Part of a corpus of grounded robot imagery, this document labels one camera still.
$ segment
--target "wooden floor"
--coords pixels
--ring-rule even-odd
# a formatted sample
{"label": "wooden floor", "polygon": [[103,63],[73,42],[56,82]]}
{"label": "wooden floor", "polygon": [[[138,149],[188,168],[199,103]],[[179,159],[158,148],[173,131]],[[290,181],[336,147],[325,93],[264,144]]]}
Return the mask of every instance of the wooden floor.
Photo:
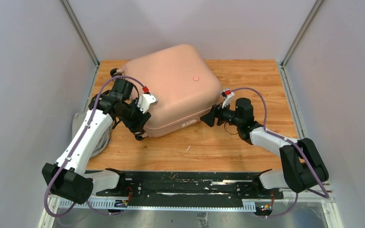
{"label": "wooden floor", "polygon": [[[103,60],[93,94],[109,79],[109,71],[127,60]],[[209,68],[223,88],[253,87],[267,103],[267,127],[297,138],[293,119],[276,62],[272,60],[207,60]],[[264,109],[252,91],[239,91],[236,98],[247,97],[254,106],[255,119],[262,123]],[[227,129],[236,133],[234,126]],[[160,138],[136,141],[120,124],[112,133],[109,146],[92,158],[88,169],[114,168],[139,171],[263,171],[281,168],[280,159],[260,147],[249,145],[238,135],[225,132],[223,126],[210,128],[196,123]]]}

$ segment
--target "pink suitcase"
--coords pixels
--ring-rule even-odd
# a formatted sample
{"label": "pink suitcase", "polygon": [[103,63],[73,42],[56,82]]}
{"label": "pink suitcase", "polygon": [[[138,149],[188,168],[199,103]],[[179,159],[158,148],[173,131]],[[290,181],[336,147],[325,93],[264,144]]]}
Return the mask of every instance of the pink suitcase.
{"label": "pink suitcase", "polygon": [[194,124],[222,101],[220,81],[188,44],[131,60],[122,69],[159,99],[149,109],[152,117],[144,126],[143,137],[160,137]]}

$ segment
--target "red clip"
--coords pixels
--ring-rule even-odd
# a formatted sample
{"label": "red clip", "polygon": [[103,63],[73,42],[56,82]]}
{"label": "red clip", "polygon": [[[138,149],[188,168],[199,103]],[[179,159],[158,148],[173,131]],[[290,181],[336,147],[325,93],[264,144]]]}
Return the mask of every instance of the red clip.
{"label": "red clip", "polygon": [[145,94],[149,92],[149,88],[147,86],[143,87],[142,90],[144,91]]}

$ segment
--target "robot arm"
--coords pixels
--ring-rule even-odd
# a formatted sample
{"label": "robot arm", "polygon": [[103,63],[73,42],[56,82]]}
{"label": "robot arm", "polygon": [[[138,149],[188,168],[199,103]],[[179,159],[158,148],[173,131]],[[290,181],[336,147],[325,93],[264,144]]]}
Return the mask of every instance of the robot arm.
{"label": "robot arm", "polygon": [[208,114],[201,117],[201,120],[209,127],[215,125],[216,119],[218,126],[224,123],[234,125],[242,140],[265,148],[281,159],[281,170],[263,171],[253,180],[256,192],[272,188],[290,188],[299,193],[317,185],[311,170],[300,161],[300,154],[292,143],[303,150],[318,178],[322,182],[328,180],[328,171],[311,139],[298,140],[272,132],[254,120],[254,110],[249,99],[237,99],[236,109],[233,111],[230,110],[230,101],[234,93],[225,89],[222,91],[222,96],[225,98],[224,102],[221,105],[214,105]]}
{"label": "robot arm", "polygon": [[[135,134],[135,137],[144,133],[143,126],[151,117],[148,112],[149,107],[157,103],[157,98],[153,94],[144,93],[139,99],[135,99],[128,104],[125,100],[129,99],[133,87],[134,85],[131,82],[120,78],[117,79],[113,88],[105,91],[99,98],[97,109],[90,125],[87,126],[87,130],[85,128],[92,115],[92,110],[87,112],[84,124],[79,128],[64,153],[54,164],[46,163],[44,165],[42,174],[48,184],[67,160],[64,169],[54,181],[50,190],[52,194],[83,204],[92,193],[110,190],[117,194],[117,192],[124,190],[125,174],[121,171],[106,169],[90,174],[85,174],[85,171],[95,146],[116,118],[122,120],[126,127]],[[89,105],[90,109],[92,109],[95,101],[96,96],[93,97]],[[86,132],[83,140],[80,140],[83,131]],[[69,151],[75,144],[77,144],[77,147],[69,156]]]}

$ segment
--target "white wall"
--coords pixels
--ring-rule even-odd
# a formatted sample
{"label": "white wall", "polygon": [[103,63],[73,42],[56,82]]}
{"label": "white wall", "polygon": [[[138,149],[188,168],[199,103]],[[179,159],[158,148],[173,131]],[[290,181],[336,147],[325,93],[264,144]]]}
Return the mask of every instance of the white wall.
{"label": "white wall", "polygon": [[58,0],[0,0],[0,228],[37,226],[94,70]]}
{"label": "white wall", "polygon": [[207,59],[282,60],[315,0],[70,0],[96,55],[190,43]]}
{"label": "white wall", "polygon": [[365,1],[327,0],[288,77],[344,226],[365,227]]}

